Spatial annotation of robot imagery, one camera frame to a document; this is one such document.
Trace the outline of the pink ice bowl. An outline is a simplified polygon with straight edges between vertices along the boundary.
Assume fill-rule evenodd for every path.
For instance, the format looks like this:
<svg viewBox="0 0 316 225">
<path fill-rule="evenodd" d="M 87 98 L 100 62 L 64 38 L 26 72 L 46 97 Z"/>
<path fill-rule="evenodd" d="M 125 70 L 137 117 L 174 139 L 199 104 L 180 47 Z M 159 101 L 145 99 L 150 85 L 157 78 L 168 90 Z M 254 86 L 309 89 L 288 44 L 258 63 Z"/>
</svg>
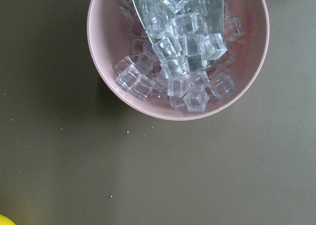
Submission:
<svg viewBox="0 0 316 225">
<path fill-rule="evenodd" d="M 269 16 L 265 0 L 226 0 L 232 3 L 232 16 L 239 17 L 244 35 L 232 42 L 235 55 L 231 65 L 236 89 L 225 99 L 211 101 L 203 112 L 176 111 L 162 99 L 139 100 L 116 85 L 112 66 L 131 52 L 127 20 L 119 10 L 119 0 L 91 0 L 87 15 L 87 39 L 94 65 L 108 88 L 131 108 L 164 120 L 188 121 L 220 112 L 237 101 L 259 74 L 269 44 Z"/>
</svg>

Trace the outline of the metal ice scoop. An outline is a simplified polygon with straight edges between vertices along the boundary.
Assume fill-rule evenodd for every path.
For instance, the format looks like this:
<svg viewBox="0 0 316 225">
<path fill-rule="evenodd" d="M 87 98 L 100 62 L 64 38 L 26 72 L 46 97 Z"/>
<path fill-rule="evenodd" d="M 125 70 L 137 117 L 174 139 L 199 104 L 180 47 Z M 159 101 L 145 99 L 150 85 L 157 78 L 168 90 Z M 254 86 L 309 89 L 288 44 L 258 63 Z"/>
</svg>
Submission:
<svg viewBox="0 0 316 225">
<path fill-rule="evenodd" d="M 224 0 L 132 0 L 167 78 L 203 71 L 226 51 Z"/>
</svg>

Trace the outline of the upper whole lemon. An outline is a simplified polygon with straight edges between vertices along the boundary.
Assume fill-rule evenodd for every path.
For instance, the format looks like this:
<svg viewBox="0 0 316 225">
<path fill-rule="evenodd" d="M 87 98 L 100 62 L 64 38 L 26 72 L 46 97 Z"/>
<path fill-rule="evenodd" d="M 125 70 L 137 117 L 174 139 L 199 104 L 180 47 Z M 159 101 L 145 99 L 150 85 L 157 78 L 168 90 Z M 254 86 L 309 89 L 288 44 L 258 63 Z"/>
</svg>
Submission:
<svg viewBox="0 0 316 225">
<path fill-rule="evenodd" d="M 0 215 L 0 225 L 15 225 L 15 222 L 4 215 Z"/>
</svg>

